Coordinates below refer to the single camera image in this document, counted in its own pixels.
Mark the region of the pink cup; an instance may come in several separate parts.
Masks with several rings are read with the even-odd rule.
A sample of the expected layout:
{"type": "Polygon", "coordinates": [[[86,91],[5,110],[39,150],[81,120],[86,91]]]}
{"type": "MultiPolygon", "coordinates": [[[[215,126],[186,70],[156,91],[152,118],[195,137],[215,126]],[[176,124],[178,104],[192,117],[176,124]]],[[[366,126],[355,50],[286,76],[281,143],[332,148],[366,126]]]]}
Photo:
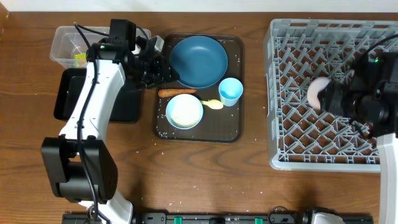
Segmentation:
{"type": "Polygon", "coordinates": [[[320,100],[318,99],[318,94],[324,90],[328,84],[331,82],[330,79],[326,77],[319,77],[311,82],[307,91],[307,100],[312,108],[317,110],[321,109],[320,100]]]}

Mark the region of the green yellow snack wrapper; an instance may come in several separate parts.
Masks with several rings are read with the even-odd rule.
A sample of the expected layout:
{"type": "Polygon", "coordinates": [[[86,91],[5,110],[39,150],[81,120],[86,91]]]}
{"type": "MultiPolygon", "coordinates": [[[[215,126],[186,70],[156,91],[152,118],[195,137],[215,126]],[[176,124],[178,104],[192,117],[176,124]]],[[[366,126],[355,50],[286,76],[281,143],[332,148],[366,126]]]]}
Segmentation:
{"type": "Polygon", "coordinates": [[[74,59],[85,62],[86,61],[86,53],[76,54],[76,55],[74,55],[74,59]]]}

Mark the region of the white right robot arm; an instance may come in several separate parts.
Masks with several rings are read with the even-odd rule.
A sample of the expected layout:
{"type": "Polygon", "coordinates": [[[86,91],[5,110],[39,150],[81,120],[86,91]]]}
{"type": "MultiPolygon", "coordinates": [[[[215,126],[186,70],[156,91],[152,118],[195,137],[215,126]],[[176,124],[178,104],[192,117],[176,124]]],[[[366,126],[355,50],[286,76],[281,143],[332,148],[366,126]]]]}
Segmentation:
{"type": "Polygon", "coordinates": [[[320,108],[359,123],[371,123],[381,166],[379,223],[397,223],[397,54],[357,58],[347,85],[329,83],[320,108]]]}

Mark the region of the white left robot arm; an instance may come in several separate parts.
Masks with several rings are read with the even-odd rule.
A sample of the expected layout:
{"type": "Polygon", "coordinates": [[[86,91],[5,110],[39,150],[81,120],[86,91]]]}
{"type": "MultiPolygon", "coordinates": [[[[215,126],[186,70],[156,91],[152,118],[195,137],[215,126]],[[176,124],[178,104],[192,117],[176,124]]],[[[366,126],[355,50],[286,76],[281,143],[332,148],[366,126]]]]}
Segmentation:
{"type": "Polygon", "coordinates": [[[106,147],[116,98],[123,88],[145,90],[178,80],[162,55],[164,40],[137,35],[135,23],[112,19],[109,32],[88,44],[86,75],[60,134],[45,138],[41,154],[54,196],[78,203],[84,215],[64,223],[136,223],[133,204],[117,189],[118,168],[106,147]]]}

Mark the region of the grey dishwasher rack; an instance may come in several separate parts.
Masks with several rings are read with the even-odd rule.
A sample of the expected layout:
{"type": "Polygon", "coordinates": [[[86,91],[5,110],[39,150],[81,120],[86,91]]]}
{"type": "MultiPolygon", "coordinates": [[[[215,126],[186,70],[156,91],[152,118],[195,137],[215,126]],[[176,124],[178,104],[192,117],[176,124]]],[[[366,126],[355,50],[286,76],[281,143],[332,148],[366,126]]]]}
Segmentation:
{"type": "Polygon", "coordinates": [[[352,61],[396,52],[397,22],[274,19],[264,38],[269,164],[276,170],[379,172],[367,124],[313,109],[310,83],[350,81],[352,61]]]}

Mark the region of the orange carrot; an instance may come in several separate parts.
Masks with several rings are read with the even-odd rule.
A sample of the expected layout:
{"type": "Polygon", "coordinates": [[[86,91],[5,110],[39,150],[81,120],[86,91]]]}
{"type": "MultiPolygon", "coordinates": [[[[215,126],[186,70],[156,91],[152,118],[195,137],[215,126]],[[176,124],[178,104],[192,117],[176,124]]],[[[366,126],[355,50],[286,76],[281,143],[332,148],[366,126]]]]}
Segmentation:
{"type": "Polygon", "coordinates": [[[158,96],[161,98],[173,97],[181,94],[193,94],[196,93],[195,89],[188,88],[169,88],[169,89],[161,89],[158,91],[158,96]]]}

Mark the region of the dark blue plate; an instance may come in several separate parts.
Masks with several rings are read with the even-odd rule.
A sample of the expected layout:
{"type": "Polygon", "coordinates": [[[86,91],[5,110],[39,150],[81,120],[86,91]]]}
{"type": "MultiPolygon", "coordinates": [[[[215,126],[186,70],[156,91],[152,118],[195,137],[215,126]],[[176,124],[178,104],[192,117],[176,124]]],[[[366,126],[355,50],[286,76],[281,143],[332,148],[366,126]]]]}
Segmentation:
{"type": "Polygon", "coordinates": [[[184,86],[208,88],[217,83],[228,69],[224,47],[211,37],[196,35],[181,40],[171,51],[169,62],[184,86]]]}

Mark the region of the light blue rice bowl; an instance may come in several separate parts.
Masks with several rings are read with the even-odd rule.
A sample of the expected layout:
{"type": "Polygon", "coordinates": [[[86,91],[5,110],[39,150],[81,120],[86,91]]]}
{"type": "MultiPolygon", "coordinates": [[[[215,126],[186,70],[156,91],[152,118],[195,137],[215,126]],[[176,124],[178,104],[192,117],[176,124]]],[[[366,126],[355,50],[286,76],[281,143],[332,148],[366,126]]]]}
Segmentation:
{"type": "Polygon", "coordinates": [[[191,129],[201,121],[203,106],[200,100],[193,95],[177,95],[168,102],[165,115],[173,127],[191,129]]]}

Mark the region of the yellow spoon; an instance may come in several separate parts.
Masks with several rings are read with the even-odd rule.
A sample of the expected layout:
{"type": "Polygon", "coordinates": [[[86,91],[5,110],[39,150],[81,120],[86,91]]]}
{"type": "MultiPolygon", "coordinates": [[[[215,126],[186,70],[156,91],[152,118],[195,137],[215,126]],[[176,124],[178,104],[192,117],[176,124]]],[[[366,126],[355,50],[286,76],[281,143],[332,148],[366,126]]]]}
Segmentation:
{"type": "Polygon", "coordinates": [[[205,105],[213,110],[220,110],[224,107],[224,104],[222,104],[221,101],[219,100],[208,100],[208,101],[200,101],[202,105],[205,105]]]}

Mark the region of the light blue cup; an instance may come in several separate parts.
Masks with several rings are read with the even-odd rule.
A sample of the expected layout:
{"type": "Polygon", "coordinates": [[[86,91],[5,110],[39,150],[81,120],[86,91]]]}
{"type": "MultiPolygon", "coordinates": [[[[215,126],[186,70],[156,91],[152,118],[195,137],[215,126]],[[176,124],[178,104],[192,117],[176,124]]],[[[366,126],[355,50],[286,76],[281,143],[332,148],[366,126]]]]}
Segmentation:
{"type": "Polygon", "coordinates": [[[243,94],[243,84],[236,78],[225,78],[218,87],[220,101],[225,106],[234,106],[243,94]]]}

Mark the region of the dark brown serving tray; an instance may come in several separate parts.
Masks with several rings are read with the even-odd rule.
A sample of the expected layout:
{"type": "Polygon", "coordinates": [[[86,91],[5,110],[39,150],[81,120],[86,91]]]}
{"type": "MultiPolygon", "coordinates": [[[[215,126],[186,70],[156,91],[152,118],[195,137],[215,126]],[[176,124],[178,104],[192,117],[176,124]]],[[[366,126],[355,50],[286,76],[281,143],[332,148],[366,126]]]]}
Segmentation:
{"type": "MultiPolygon", "coordinates": [[[[194,34],[170,34],[165,38],[164,56],[169,60],[172,49],[183,39],[194,34]]],[[[236,78],[244,81],[244,44],[234,35],[202,35],[218,41],[228,56],[228,69],[225,75],[208,88],[197,89],[193,95],[199,100],[219,99],[218,87],[225,78],[236,78]]],[[[179,82],[165,83],[161,89],[189,88],[179,82]]],[[[204,106],[201,121],[192,129],[182,130],[173,127],[166,119],[165,110],[170,98],[155,97],[154,132],[161,139],[179,141],[234,142],[242,132],[243,100],[239,99],[234,106],[213,110],[204,106]]]]}

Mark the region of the black rectangular bin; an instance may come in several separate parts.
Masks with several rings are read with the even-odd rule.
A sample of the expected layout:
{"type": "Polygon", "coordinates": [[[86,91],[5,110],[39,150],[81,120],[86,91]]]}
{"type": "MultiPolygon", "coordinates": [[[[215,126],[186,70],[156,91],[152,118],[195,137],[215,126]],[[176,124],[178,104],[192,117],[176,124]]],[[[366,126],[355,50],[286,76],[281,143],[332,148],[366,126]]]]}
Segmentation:
{"type": "MultiPolygon", "coordinates": [[[[56,119],[69,120],[86,77],[85,68],[68,68],[62,73],[53,115],[56,119]]],[[[122,87],[116,97],[109,121],[112,123],[136,123],[141,112],[142,92],[122,87]]]]}

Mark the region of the clear plastic bin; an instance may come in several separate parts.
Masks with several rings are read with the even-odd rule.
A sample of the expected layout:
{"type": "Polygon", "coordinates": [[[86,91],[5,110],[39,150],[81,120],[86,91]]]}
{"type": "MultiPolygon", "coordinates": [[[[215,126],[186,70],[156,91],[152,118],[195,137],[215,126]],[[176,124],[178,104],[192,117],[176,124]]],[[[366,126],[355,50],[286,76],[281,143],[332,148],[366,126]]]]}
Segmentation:
{"type": "Polygon", "coordinates": [[[127,20],[113,19],[109,28],[101,27],[93,32],[75,24],[56,30],[50,57],[65,68],[83,68],[90,63],[126,66],[141,53],[138,37],[150,39],[150,32],[127,20]],[[74,55],[86,53],[86,61],[74,59],[74,55]]]}

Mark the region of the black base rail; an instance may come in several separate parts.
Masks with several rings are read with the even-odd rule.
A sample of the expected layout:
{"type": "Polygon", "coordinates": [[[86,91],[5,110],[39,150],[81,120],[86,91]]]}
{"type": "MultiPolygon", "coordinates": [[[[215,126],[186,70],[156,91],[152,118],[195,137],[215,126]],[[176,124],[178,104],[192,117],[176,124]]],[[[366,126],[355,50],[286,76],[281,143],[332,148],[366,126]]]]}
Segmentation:
{"type": "Polygon", "coordinates": [[[299,215],[284,207],[275,207],[267,215],[198,215],[198,214],[166,214],[166,213],[133,213],[126,218],[107,215],[99,212],[94,221],[89,215],[67,213],[62,217],[62,223],[128,223],[128,224],[299,224],[313,223],[316,215],[326,215],[330,223],[373,224],[369,215],[339,216],[334,210],[315,208],[299,215]]]}

